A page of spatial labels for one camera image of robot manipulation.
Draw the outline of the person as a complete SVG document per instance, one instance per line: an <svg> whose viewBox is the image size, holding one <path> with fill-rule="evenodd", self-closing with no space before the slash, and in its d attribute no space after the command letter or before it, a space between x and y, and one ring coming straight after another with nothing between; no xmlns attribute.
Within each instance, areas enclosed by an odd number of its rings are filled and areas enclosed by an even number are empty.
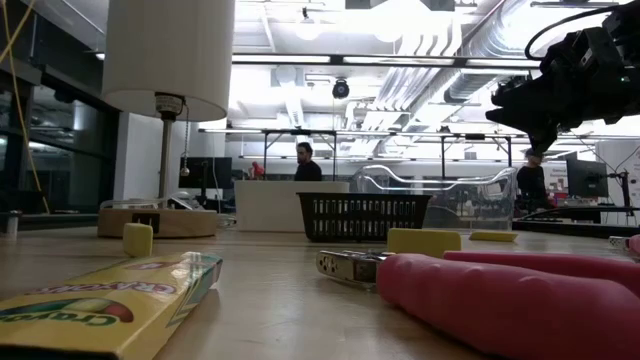
<svg viewBox="0 0 640 360"><path fill-rule="evenodd" d="M300 142L296 146L298 167L295 181L321 181L322 170L312 160L313 149L308 142Z"/></svg>
<svg viewBox="0 0 640 360"><path fill-rule="evenodd" d="M530 148L525 157L526 163L517 172L518 189L524 206L529 212L551 209L553 205L549 202L541 166L542 155Z"/></svg>

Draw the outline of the black slotted plastic basket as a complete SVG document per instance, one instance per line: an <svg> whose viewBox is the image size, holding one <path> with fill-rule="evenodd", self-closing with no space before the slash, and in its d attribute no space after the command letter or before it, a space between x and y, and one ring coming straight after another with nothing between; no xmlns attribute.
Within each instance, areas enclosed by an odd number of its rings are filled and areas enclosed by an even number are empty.
<svg viewBox="0 0 640 360"><path fill-rule="evenodd" d="M385 243L390 229L422 227L430 195L298 193L312 242Z"/></svg>

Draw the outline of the black desk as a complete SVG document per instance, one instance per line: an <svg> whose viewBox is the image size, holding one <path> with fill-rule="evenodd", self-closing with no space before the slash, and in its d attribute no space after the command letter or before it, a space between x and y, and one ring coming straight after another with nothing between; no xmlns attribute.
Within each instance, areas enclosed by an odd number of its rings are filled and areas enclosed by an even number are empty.
<svg viewBox="0 0 640 360"><path fill-rule="evenodd" d="M607 239L610 236L631 237L640 234L640 219L634 214L636 207L573 206L542 210L512 221L515 231ZM608 215L623 214L632 219L632 225L608 224Z"/></svg>

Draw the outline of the black computer monitor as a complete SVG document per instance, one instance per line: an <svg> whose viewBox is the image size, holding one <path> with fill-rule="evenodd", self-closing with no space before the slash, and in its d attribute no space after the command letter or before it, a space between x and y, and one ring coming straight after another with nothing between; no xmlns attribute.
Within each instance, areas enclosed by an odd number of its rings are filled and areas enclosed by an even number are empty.
<svg viewBox="0 0 640 360"><path fill-rule="evenodd" d="M566 168L571 196L606 198L609 195L604 163L570 159L566 161Z"/></svg>
<svg viewBox="0 0 640 360"><path fill-rule="evenodd" d="M231 157L188 157L181 161L189 170L186 176L179 176L179 187L185 189L231 189Z"/></svg>

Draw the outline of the small yellow cube eraser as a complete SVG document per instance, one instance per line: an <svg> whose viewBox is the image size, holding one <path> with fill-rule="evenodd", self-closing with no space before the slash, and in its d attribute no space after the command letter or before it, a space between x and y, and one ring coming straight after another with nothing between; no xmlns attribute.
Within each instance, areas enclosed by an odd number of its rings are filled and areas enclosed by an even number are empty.
<svg viewBox="0 0 640 360"><path fill-rule="evenodd" d="M130 257L148 257L153 249L153 228L141 223L126 223L122 240L123 250Z"/></svg>

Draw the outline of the black metal rack frame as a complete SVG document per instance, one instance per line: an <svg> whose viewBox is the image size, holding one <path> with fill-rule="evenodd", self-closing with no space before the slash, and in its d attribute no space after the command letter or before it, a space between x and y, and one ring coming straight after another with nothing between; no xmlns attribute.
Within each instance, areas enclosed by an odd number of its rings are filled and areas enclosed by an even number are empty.
<svg viewBox="0 0 640 360"><path fill-rule="evenodd" d="M337 160L338 160L338 139L340 137L374 137L386 139L387 137L408 137L415 138L416 141L422 138L434 138L436 143L440 145L440 175L442 179L446 178L446 140L466 140L466 141L486 141L497 140L497 146L501 148L507 155L507 166L513 164L512 144L519 135L502 135L502 134L483 134L483 133L452 133L452 132L397 132L397 131L345 131L345 130L310 130L310 129L261 129L259 134L264 136L263 145L263 166L267 168L268 149L276 143L283 135L292 137L304 136L309 139L318 137L324 141L332 151L330 160L332 161L332 178L337 176Z"/></svg>

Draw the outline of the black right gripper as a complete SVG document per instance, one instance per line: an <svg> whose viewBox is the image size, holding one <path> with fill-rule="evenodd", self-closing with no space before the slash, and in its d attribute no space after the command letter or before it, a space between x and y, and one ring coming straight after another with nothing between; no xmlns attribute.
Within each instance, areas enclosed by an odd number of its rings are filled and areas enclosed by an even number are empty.
<svg viewBox="0 0 640 360"><path fill-rule="evenodd" d="M514 76L498 84L488 120L528 136L534 154L557 139L557 128L584 121L615 124L640 115L640 28L592 27L548 47L542 76Z"/></svg>

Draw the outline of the pink handled hole punch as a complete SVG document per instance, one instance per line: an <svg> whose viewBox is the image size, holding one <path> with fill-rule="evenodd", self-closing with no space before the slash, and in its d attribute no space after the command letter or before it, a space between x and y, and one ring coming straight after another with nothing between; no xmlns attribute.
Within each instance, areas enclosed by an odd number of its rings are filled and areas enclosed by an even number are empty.
<svg viewBox="0 0 640 360"><path fill-rule="evenodd" d="M509 360L640 360L640 264L569 254L321 251L317 270Z"/></svg>

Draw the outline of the small silver cylinder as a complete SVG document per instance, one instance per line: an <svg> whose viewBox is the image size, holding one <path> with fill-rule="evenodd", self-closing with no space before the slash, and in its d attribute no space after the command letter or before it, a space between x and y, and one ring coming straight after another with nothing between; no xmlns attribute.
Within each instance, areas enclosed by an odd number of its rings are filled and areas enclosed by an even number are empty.
<svg viewBox="0 0 640 360"><path fill-rule="evenodd" d="M19 230L19 221L22 217L20 210L11 210L7 213L4 235L8 239L15 239Z"/></svg>

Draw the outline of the clear plastic bin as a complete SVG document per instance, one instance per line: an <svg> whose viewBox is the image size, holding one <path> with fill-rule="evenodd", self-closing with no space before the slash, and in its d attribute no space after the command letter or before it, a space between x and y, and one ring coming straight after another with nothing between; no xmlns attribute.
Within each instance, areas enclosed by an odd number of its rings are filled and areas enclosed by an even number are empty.
<svg viewBox="0 0 640 360"><path fill-rule="evenodd" d="M352 176L350 190L429 195L425 228L509 231L517 195L516 175L516 169L505 168L494 175L478 177L402 177L384 165L367 165Z"/></svg>

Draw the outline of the table lamp white shade wooden base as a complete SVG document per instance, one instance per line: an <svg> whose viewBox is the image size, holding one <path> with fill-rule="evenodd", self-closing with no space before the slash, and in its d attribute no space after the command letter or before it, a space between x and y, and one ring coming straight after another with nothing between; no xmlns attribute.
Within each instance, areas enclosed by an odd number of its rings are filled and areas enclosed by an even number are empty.
<svg viewBox="0 0 640 360"><path fill-rule="evenodd" d="M228 115L235 0L109 0L103 100L163 124L158 195L102 205L97 234L120 238L126 223L150 225L157 238L210 237L210 210L171 209L172 126Z"/></svg>

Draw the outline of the yellow Crayola crayon box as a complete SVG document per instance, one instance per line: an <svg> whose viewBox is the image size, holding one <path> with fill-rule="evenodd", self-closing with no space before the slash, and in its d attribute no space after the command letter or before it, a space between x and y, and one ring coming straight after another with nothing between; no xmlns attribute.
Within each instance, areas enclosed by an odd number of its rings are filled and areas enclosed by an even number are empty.
<svg viewBox="0 0 640 360"><path fill-rule="evenodd" d="M200 252L132 258L0 301L0 360L153 360L222 264Z"/></svg>

